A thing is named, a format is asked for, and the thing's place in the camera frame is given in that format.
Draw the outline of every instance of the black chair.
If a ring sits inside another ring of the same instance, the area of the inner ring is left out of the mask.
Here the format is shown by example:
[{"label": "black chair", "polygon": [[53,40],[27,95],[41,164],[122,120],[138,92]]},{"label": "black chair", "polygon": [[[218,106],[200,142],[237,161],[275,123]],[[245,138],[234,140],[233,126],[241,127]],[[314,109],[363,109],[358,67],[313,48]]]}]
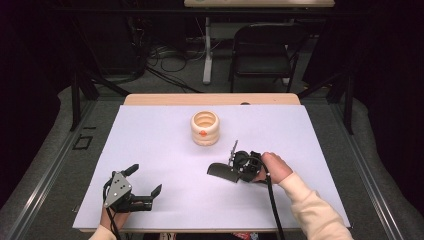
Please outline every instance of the black chair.
[{"label": "black chair", "polygon": [[298,52],[308,35],[304,27],[296,23],[260,23],[242,27],[234,36],[228,78],[231,92],[234,91],[235,76],[274,78],[274,82],[289,78],[286,92],[290,92]]}]

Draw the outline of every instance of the white sleeve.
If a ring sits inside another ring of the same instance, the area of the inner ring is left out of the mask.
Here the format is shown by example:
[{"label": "white sleeve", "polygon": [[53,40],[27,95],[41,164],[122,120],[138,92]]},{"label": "white sleeve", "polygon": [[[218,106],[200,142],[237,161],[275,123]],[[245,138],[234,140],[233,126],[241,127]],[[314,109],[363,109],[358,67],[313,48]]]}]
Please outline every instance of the white sleeve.
[{"label": "white sleeve", "polygon": [[293,216],[309,240],[353,239],[337,211],[312,191],[297,173],[290,174],[278,185],[291,199]]}]

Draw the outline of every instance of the human hand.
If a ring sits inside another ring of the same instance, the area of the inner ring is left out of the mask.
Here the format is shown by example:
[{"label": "human hand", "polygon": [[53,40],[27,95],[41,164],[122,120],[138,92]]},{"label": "human hand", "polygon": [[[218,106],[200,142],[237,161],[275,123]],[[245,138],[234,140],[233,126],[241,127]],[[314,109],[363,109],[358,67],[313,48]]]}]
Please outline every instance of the human hand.
[{"label": "human hand", "polygon": [[[262,162],[268,168],[268,171],[271,176],[271,182],[274,184],[278,184],[283,181],[286,177],[293,173],[293,170],[287,165],[287,163],[277,154],[264,152],[262,154]],[[258,176],[256,176],[253,181],[265,180],[266,173],[265,169],[262,167]]]},{"label": "human hand", "polygon": [[[116,213],[111,209],[110,212],[112,214],[112,216],[114,216],[113,221],[115,222],[116,227],[118,228],[118,230],[121,230],[122,226],[124,226],[125,222],[127,221],[128,217],[130,216],[130,212],[127,213]],[[102,207],[102,215],[100,217],[100,225],[102,225],[103,227],[109,229],[111,231],[111,221],[110,218],[107,214],[106,208]]]}]

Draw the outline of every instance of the table surface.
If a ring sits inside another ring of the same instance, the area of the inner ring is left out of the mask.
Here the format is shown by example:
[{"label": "table surface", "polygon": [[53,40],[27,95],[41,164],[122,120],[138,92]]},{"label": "table surface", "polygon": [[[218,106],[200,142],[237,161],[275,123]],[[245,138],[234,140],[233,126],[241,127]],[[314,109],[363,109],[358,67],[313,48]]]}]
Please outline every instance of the table surface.
[{"label": "table surface", "polygon": [[[244,102],[252,105],[241,106]],[[220,139],[210,147],[198,146],[190,137],[190,118],[200,110],[221,118]],[[94,231],[102,187],[111,172],[139,163],[140,169],[127,178],[133,193],[149,195],[159,184],[162,192],[153,210],[131,214],[123,231],[276,231],[264,185],[206,174],[211,163],[228,162],[235,140],[237,150],[284,152],[293,169],[350,226],[309,116],[295,94],[132,94],[115,119],[73,227]],[[274,187],[282,226],[298,228],[290,200]]]},{"label": "table surface", "polygon": [[333,0],[185,0],[186,7],[333,7]]}]

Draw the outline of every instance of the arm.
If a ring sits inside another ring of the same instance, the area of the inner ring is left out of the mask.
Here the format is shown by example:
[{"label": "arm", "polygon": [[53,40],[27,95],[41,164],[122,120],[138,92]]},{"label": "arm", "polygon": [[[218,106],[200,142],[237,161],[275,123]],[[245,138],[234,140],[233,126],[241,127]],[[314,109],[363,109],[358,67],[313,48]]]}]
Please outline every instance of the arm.
[{"label": "arm", "polygon": [[[115,214],[113,220],[116,224],[116,227],[120,230],[122,226],[124,226],[127,221],[130,213],[117,213]],[[116,240],[115,235],[112,233],[111,229],[111,221],[109,216],[107,215],[106,208],[102,207],[102,215],[100,217],[100,224],[97,227],[96,232],[94,232],[93,236],[91,236],[90,240]]]},{"label": "arm", "polygon": [[[264,153],[262,161],[268,167],[272,183],[278,183],[292,201],[291,210],[309,240],[352,239],[341,216],[316,191],[275,153]],[[262,170],[257,180],[264,179]]]}]

